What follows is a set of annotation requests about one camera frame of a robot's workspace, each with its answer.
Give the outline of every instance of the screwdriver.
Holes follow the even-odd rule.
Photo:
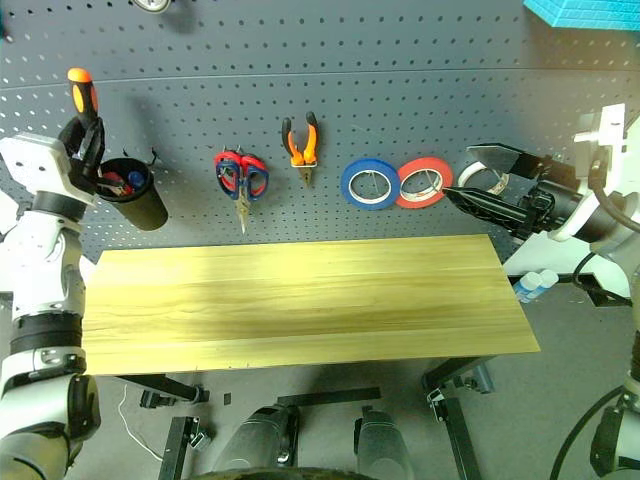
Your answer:
[[[86,130],[98,118],[98,96],[91,74],[84,68],[73,67],[67,72],[67,78],[78,119]]]

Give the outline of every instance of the gray pegboard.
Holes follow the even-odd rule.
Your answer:
[[[640,108],[640,44],[624,32],[550,29],[517,1],[476,3],[178,0],[154,16],[123,0],[3,2],[15,43],[2,44],[0,135],[55,136],[73,114],[62,80],[79,64],[96,78],[106,158],[159,152],[169,222],[140,232],[100,203],[83,238],[94,259],[104,248],[477,232],[505,258],[515,248],[508,235],[446,201],[352,207],[339,190],[344,166],[436,155],[457,175],[470,161],[464,147],[486,141],[571,161],[581,113]],[[303,131],[309,109],[321,123],[313,189],[288,166],[279,136],[283,116]],[[271,173],[244,237],[214,176],[224,144],[262,157]],[[0,187],[24,199],[0,168]]]

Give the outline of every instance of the light wood board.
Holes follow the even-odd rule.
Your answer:
[[[106,251],[83,347],[92,374],[539,350],[486,235]]]

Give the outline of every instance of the blue tape roll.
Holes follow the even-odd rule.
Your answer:
[[[378,198],[368,199],[359,196],[351,186],[353,179],[361,173],[377,173],[385,178],[388,189],[384,195]],[[349,203],[363,210],[381,210],[393,205],[400,195],[400,178],[396,169],[387,162],[377,158],[361,158],[350,163],[342,172],[340,181],[342,195]]]

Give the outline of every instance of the tape roll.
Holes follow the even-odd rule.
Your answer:
[[[378,198],[364,198],[353,190],[353,180],[362,173],[377,173],[387,183],[386,192]],[[381,210],[387,208],[396,201],[400,193],[400,179],[396,169],[387,162],[377,158],[361,158],[350,163],[342,172],[340,182],[342,195],[349,203],[364,210]]]
[[[465,168],[458,177],[458,186],[464,187],[472,176],[484,170],[489,170],[484,163],[480,161],[472,163],[467,168]],[[491,171],[495,173],[496,176],[498,176],[498,183],[489,188],[487,192],[493,193],[494,195],[500,195],[504,191],[504,189],[507,188],[507,184],[509,183],[509,174],[502,173],[498,175],[498,172],[496,172],[495,170]]]
[[[429,178],[432,174],[436,175],[431,186],[415,193],[402,190],[402,186],[410,177],[421,172],[429,174]],[[398,176],[400,177],[400,195],[396,203],[403,208],[424,208],[433,205],[444,197],[442,189],[453,184],[451,167],[447,162],[436,157],[416,158],[400,167]]]

